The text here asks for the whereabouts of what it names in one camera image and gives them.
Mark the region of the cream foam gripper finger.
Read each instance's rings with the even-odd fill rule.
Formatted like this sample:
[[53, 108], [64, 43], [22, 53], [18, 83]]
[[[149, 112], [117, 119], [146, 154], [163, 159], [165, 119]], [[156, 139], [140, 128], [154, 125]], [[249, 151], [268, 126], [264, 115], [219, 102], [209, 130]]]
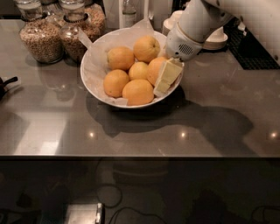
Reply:
[[170, 58], [160, 67], [158, 77], [153, 90], [156, 97], [164, 97], [167, 95], [172, 85], [182, 74], [184, 63], [179, 59]]

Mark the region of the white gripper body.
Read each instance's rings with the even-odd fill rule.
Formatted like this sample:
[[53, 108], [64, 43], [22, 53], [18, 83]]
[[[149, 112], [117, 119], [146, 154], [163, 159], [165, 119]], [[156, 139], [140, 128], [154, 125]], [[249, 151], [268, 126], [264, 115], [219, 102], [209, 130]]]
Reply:
[[202, 46], [185, 35], [179, 24], [175, 24], [166, 37], [165, 52], [169, 58], [188, 61], [200, 52]]

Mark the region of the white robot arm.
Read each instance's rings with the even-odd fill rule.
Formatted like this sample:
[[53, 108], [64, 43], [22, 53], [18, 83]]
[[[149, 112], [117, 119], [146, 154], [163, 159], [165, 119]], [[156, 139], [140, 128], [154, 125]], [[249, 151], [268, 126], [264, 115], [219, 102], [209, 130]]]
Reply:
[[190, 0], [169, 31], [165, 54], [183, 62], [193, 59], [208, 37], [238, 18], [274, 61], [280, 58], [280, 0]]

